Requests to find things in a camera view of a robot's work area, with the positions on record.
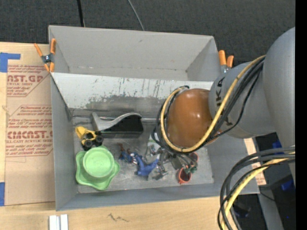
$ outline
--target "green flower-shaped dish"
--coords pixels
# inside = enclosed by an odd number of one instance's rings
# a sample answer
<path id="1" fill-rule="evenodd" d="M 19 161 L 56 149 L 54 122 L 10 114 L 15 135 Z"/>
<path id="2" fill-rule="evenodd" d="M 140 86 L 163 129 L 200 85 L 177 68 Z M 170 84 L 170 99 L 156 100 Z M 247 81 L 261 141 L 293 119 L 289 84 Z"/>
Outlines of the green flower-shaped dish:
<path id="1" fill-rule="evenodd" d="M 113 177 L 119 172 L 120 165 L 112 153 L 104 146 L 80 151 L 76 155 L 76 180 L 81 185 L 97 190 L 106 190 Z"/>

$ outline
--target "black cable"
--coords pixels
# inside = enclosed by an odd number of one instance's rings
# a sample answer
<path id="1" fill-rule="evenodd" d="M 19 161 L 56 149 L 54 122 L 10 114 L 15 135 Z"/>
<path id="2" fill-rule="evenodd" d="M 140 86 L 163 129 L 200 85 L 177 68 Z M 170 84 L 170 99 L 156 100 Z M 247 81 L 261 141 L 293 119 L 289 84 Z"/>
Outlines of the black cable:
<path id="1" fill-rule="evenodd" d="M 237 99 L 239 98 L 240 94 L 242 93 L 242 91 L 245 89 L 245 87 L 248 85 L 248 83 L 250 82 L 250 80 L 252 78 L 255 77 L 256 75 L 256 78 L 254 80 L 254 82 L 252 83 L 246 97 L 245 97 L 245 100 L 242 104 L 242 108 L 241 108 L 241 111 L 240 111 L 240 115 L 239 115 L 239 118 L 237 120 L 237 122 L 232 126 L 230 127 L 229 129 L 227 129 L 226 131 L 223 131 L 221 132 L 220 134 L 218 135 L 215 135 L 213 136 L 213 132 L 211 132 L 211 134 L 208 136 L 208 138 L 206 139 L 206 141 L 204 141 L 204 143 L 202 144 L 205 145 L 207 144 L 209 141 L 213 140 L 213 139 L 216 139 L 218 137 L 220 137 L 221 135 L 227 133 L 228 131 L 230 131 L 231 129 L 233 129 L 241 120 L 242 116 L 243 116 L 243 111 L 244 111 L 244 108 L 245 108 L 245 105 L 247 103 L 247 100 L 251 94 L 251 91 L 253 90 L 254 86 L 256 85 L 256 82 L 259 78 L 259 75 L 262 71 L 262 67 L 263 67 L 263 60 L 258 62 L 254 68 L 252 68 L 250 70 L 250 72 L 246 73 L 246 75 L 244 76 L 243 80 L 239 83 L 239 87 L 237 88 L 233 98 L 230 100 L 229 104 L 227 105 L 227 107 L 223 110 L 223 113 L 221 114 L 221 118 L 220 120 L 218 120 L 218 122 L 216 123 L 215 127 L 213 128 L 214 130 L 214 133 L 219 130 L 219 128 L 223 125 L 224 121 L 226 120 L 226 118 L 228 117 L 230 111 L 232 110 L 233 106 L 235 105 Z"/>
<path id="2" fill-rule="evenodd" d="M 248 155 L 248 156 L 244 157 L 243 159 L 241 159 L 239 162 L 237 162 L 233 166 L 232 170 L 229 172 L 228 176 L 224 180 L 224 183 L 223 183 L 222 188 L 221 188 L 220 203 L 222 203 L 225 188 L 227 187 L 228 184 L 230 185 L 231 178 L 237 171 L 239 171 L 243 167 L 251 165 L 255 162 L 260 162 L 260 161 L 271 160 L 271 159 L 277 158 L 275 155 L 271 155 L 272 153 L 274 154 L 274 153 L 277 153 L 277 152 L 291 152 L 291 151 L 293 152 L 294 149 L 293 148 L 268 149 L 268 150 L 265 150 L 265 151 L 253 153 L 253 154 Z M 235 222 L 237 228 L 240 230 L 240 225 L 239 225 L 239 223 L 236 219 L 236 216 L 235 216 L 232 208 L 231 208 L 231 214 L 232 214 L 232 217 L 234 219 L 234 222 Z"/>
<path id="3" fill-rule="evenodd" d="M 255 85 L 256 85 L 256 82 L 257 82 L 257 80 L 258 80 L 258 78 L 259 78 L 259 75 L 260 75 L 260 71 L 258 72 L 258 75 L 256 76 L 254 82 L 252 83 L 252 85 L 251 85 L 251 87 L 250 87 L 250 89 L 249 89 L 249 91 L 248 91 L 248 93 L 247 93 L 247 95 L 246 95 L 246 97 L 245 97 L 245 99 L 244 99 L 244 101 L 243 101 L 243 104 L 242 104 L 242 107 L 241 107 L 241 111 L 240 111 L 240 114 L 239 114 L 239 117 L 238 117 L 236 123 L 235 123 L 233 126 L 231 126 L 230 128 L 228 128 L 227 130 L 225 130 L 225 131 L 223 131 L 223 132 L 221 132 L 221 133 L 219 133 L 219 134 L 217 134 L 217 135 L 215 135 L 215 136 L 213 136 L 213 137 L 210 137 L 210 136 L 209 136 L 209 138 L 204 142 L 203 145 L 205 145 L 205 144 L 207 144 L 208 142 L 210 142 L 211 140 L 216 139 L 216 138 L 220 137 L 221 135 L 223 135 L 223 134 L 229 132 L 230 130 L 232 130 L 234 127 L 237 126 L 237 124 L 240 122 L 240 120 L 241 120 L 241 118 L 242 118 L 242 116 L 243 116 L 243 112 L 244 112 L 244 109 L 245 109 L 245 105 L 246 105 L 246 103 L 247 103 L 247 101 L 248 101 L 248 98 L 249 98 L 249 96 L 250 96 L 250 94 L 251 94 L 253 88 L 254 88 Z"/>
<path id="4" fill-rule="evenodd" d="M 288 151 L 288 152 L 291 152 L 291 151 L 294 151 L 293 149 L 279 149 L 278 152 L 280 151 Z M 232 170 L 230 171 L 230 173 L 228 174 L 227 178 L 224 180 L 224 183 L 222 185 L 222 188 L 221 188 L 221 193 L 220 193 L 220 203 L 222 204 L 223 202 L 223 197 L 224 197 L 224 191 L 225 191 L 225 188 L 226 188 L 226 193 L 227 195 L 229 195 L 229 190 L 230 190 L 230 181 L 231 181 L 231 178 L 233 177 L 233 175 L 239 171 L 240 169 L 242 169 L 243 167 L 246 167 L 250 164 L 253 164 L 253 163 L 256 163 L 256 162 L 260 162 L 260 161 L 267 161 L 267 160 L 272 160 L 272 159 L 280 159 L 280 158 L 294 158 L 295 159 L 295 155 L 287 155 L 287 154 L 278 154 L 278 155 L 270 155 L 269 153 L 272 153 L 272 152 L 277 152 L 275 149 L 270 149 L 270 150 L 266 150 L 266 151 L 263 151 L 263 152 L 258 152 L 258 153 L 254 153 L 254 154 L 251 154 L 245 158 L 243 158 L 241 161 L 239 161 L 233 168 Z M 252 161 L 249 161 L 250 158 L 252 157 L 256 157 L 256 156 L 259 156 L 257 158 L 254 158 L 254 160 Z M 236 216 L 234 214 L 234 211 L 233 209 L 231 208 L 231 211 L 232 211 L 232 217 L 234 219 L 234 222 L 236 223 L 236 225 L 238 224 L 238 229 L 240 229 L 240 226 L 239 226 L 239 223 L 236 219 Z"/>
<path id="5" fill-rule="evenodd" d="M 139 21 L 139 23 L 140 23 L 140 26 L 141 26 L 142 30 L 145 31 L 145 28 L 144 28 L 144 26 L 143 26 L 143 24 L 142 24 L 142 22 L 141 22 L 141 20 L 140 20 L 140 18 L 139 18 L 139 16 L 138 16 L 138 13 L 136 12 L 134 6 L 132 5 L 132 2 L 131 2 L 130 0 L 127 0 L 127 1 L 128 1 L 128 3 L 130 4 L 130 6 L 131 6 L 131 8 L 132 8 L 132 10 L 133 10 L 133 12 L 134 12 L 136 18 L 138 19 L 138 21 Z"/>
<path id="6" fill-rule="evenodd" d="M 260 194 L 261 194 L 262 196 L 266 197 L 267 199 L 269 199 L 269 200 L 271 200 L 271 201 L 274 201 L 275 203 L 280 204 L 280 205 L 289 205 L 289 204 L 291 204 L 291 203 L 293 203 L 293 202 L 296 201 L 296 198 L 294 198 L 294 199 L 292 199 L 292 200 L 290 200 L 290 201 L 288 201 L 288 202 L 280 202 L 280 201 L 277 201 L 277 200 L 271 198 L 270 196 L 265 195 L 263 192 L 260 192 Z"/>
<path id="7" fill-rule="evenodd" d="M 83 12 L 82 12 L 82 6 L 81 6 L 81 0 L 77 0 L 77 5 L 78 5 L 78 11 L 79 11 L 79 17 L 80 17 L 81 26 L 85 27 L 84 19 L 83 19 Z"/>
<path id="8" fill-rule="evenodd" d="M 282 161 L 282 162 L 278 162 L 278 163 L 274 163 L 274 164 L 268 164 L 268 165 L 262 165 L 260 167 L 257 167 L 255 169 L 252 169 L 250 171 L 248 171 L 247 173 L 245 173 L 238 181 L 237 183 L 235 184 L 235 186 L 230 190 L 230 192 L 227 194 L 226 198 L 224 200 L 222 200 L 222 203 L 221 203 L 221 206 L 220 206 L 220 209 L 219 209 L 219 212 L 218 212 L 218 218 L 217 218 L 217 221 L 218 221 L 218 225 L 220 227 L 220 229 L 223 229 L 222 228 L 222 225 L 221 225 L 221 221 L 220 221 L 220 215 L 222 214 L 223 216 L 223 220 L 224 220 L 224 223 L 226 224 L 226 226 L 228 227 L 229 230 L 232 230 L 232 227 L 230 226 L 230 223 L 227 219 L 227 216 L 226 216 L 226 213 L 225 213 L 225 208 L 224 208 L 224 204 L 226 201 L 228 201 L 230 199 L 230 197 L 232 196 L 233 192 L 236 190 L 236 188 L 240 185 L 240 183 L 249 175 L 251 174 L 252 172 L 254 172 L 255 170 L 258 170 L 260 168 L 265 168 L 265 167 L 271 167 L 271 166 L 274 166 L 274 165 L 280 165 L 280 164 L 289 164 L 291 162 L 294 162 L 295 159 L 288 159 L 286 161 Z"/>

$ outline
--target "small plastic part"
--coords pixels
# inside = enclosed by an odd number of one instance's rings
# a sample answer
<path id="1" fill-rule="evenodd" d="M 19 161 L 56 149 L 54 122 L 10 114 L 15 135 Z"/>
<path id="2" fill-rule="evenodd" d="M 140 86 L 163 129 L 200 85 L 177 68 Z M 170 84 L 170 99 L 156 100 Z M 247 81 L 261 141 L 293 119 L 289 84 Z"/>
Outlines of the small plastic part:
<path id="1" fill-rule="evenodd" d="M 139 176 L 148 176 L 150 174 L 150 172 L 157 166 L 157 164 L 159 162 L 159 159 L 156 159 L 152 163 L 145 165 L 141 156 L 136 154 L 135 158 L 136 158 L 136 160 L 138 162 L 138 166 L 139 166 L 139 169 L 137 171 L 137 175 L 139 175 Z"/>
<path id="2" fill-rule="evenodd" d="M 180 185 L 188 183 L 191 180 L 191 177 L 192 177 L 191 172 L 186 173 L 184 168 L 181 168 L 180 170 L 178 170 L 178 183 Z"/>

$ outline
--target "wooden table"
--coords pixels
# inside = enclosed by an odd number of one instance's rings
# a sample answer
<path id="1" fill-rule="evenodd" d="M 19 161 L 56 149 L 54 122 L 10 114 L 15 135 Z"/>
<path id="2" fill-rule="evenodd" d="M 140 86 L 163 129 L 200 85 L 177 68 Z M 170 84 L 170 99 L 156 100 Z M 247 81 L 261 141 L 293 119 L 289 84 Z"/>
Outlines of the wooden table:
<path id="1" fill-rule="evenodd" d="M 27 52 L 28 49 L 33 50 L 33 44 L 0 42 L 0 52 Z M 41 49 L 44 54 L 48 52 L 49 47 L 48 45 L 41 45 Z M 31 61 L 31 55 L 24 54 L 21 61 Z M 5 168 L 6 78 L 7 74 L 1 72 L 0 182 L 4 181 Z M 6 230 L 47 230 L 50 215 L 68 214 L 70 230 L 121 228 L 126 230 L 214 230 L 218 229 L 218 209 L 218 197 L 70 211 L 55 211 L 54 202 L 25 204 L 0 207 L 0 228 Z"/>

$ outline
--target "black power cord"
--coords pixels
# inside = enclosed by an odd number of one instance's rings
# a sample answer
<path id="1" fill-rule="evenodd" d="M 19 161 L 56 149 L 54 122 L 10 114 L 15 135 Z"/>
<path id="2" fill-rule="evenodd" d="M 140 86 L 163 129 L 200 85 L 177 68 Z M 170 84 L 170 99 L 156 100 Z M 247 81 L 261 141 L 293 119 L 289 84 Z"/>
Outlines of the black power cord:
<path id="1" fill-rule="evenodd" d="M 78 5 L 78 11 L 79 11 L 79 17 L 80 17 L 81 26 L 85 27 L 84 19 L 83 19 L 83 12 L 82 12 L 82 6 L 81 6 L 81 0 L 77 0 L 77 5 Z"/>
<path id="2" fill-rule="evenodd" d="M 231 229 L 230 227 L 230 224 L 228 222 L 228 219 L 226 217 L 226 215 L 224 214 L 224 204 L 225 202 L 230 198 L 231 194 L 234 192 L 234 190 L 237 188 L 237 186 L 239 185 L 239 183 L 246 178 L 247 175 L 249 175 L 252 171 L 254 170 L 257 170 L 259 169 L 258 168 L 255 168 L 251 171 L 249 171 L 248 173 L 246 173 L 244 176 L 241 177 L 241 179 L 239 181 L 237 181 L 237 183 L 235 184 L 235 186 L 233 187 L 232 190 L 230 190 L 230 182 L 231 182 L 231 178 L 242 168 L 246 167 L 246 166 L 249 166 L 253 163 L 256 163 L 256 162 L 263 162 L 263 161 L 268 161 L 268 160 L 272 160 L 272 159 L 280 159 L 280 158 L 287 158 L 288 161 L 284 161 L 284 162 L 281 162 L 281 163 L 288 163 L 288 162 L 291 162 L 291 161 L 295 161 L 295 155 L 294 154 L 290 154 L 290 152 L 293 152 L 295 151 L 294 148 L 280 148 L 280 149 L 270 149 L 270 150 L 265 150 L 265 151 L 261 151 L 261 152 L 257 152 L 257 153 L 254 153 L 254 154 L 251 154 L 249 156 L 246 156 L 245 158 L 241 159 L 233 168 L 232 170 L 229 172 L 228 176 L 226 177 L 226 179 L 224 180 L 224 183 L 222 185 L 222 188 L 221 188 L 221 192 L 220 192 L 220 204 L 221 204 L 221 208 L 220 208 L 220 211 L 219 211 L 219 217 L 218 217 L 218 222 L 220 223 L 220 213 L 222 213 L 223 215 L 223 219 L 224 219 L 224 222 L 225 224 L 227 225 L 227 227 L 229 229 Z M 236 215 L 234 213 L 234 210 L 233 208 L 230 209 L 230 213 L 231 213 L 231 216 L 234 220 L 234 223 L 236 224 L 237 228 L 239 230 L 241 230 L 241 227 L 236 219 Z"/>

